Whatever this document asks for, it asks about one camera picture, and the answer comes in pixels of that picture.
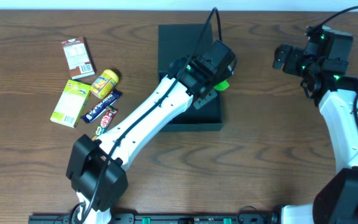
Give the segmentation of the green snack bag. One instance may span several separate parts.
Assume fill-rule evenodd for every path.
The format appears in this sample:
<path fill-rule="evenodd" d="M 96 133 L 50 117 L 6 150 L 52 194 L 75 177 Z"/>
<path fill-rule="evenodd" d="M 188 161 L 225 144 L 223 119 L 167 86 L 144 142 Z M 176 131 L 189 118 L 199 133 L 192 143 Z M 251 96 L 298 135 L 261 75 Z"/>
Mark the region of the green snack bag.
<path fill-rule="evenodd" d="M 229 88 L 230 84 L 227 80 L 222 81 L 221 83 L 214 86 L 216 91 L 224 91 Z"/>

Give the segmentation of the dark green folding box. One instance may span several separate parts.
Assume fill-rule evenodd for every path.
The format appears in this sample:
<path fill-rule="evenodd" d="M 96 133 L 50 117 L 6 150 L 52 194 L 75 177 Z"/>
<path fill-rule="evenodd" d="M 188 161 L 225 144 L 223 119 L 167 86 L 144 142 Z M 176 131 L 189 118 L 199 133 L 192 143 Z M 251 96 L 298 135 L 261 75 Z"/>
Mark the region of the dark green folding box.
<path fill-rule="evenodd" d="M 177 78 L 189 96 L 189 108 L 175 116 L 162 132 L 219 131 L 223 126 L 220 94 L 213 89 L 218 81 L 219 59 L 213 52 L 212 27 L 207 24 L 159 25 L 158 77 Z"/>

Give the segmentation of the yellow green carton box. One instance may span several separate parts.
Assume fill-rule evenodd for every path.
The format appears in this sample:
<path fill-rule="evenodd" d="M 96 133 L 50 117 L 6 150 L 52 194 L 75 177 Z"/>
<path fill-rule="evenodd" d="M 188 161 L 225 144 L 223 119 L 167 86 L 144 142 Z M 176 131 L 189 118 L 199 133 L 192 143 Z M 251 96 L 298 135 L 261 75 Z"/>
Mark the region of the yellow green carton box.
<path fill-rule="evenodd" d="M 70 128 L 76 128 L 89 96 L 89 85 L 68 80 L 50 120 Z"/>

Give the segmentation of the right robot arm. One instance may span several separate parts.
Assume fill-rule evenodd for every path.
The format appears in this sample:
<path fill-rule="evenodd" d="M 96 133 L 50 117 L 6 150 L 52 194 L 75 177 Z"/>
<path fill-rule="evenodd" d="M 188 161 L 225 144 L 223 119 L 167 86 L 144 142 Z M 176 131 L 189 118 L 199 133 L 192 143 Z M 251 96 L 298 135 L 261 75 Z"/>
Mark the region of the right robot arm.
<path fill-rule="evenodd" d="M 305 48 L 282 44 L 272 67 L 301 77 L 329 130 L 336 175 L 305 205 L 284 205 L 275 223 L 358 223 L 358 79 L 347 75 L 350 33 L 307 27 Z"/>

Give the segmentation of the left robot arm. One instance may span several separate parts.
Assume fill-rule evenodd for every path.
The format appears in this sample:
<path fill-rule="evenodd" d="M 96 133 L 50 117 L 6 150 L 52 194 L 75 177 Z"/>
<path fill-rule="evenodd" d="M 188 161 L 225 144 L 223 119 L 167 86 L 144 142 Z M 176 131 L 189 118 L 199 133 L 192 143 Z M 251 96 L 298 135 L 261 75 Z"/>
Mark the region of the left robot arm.
<path fill-rule="evenodd" d="M 75 141 L 66 176 L 80 201 L 70 223 L 109 223 L 138 153 L 172 119 L 191 106 L 200 108 L 233 74 L 236 63 L 234 56 L 178 59 L 162 72 L 155 91 L 117 126 L 95 140 L 84 134 Z"/>

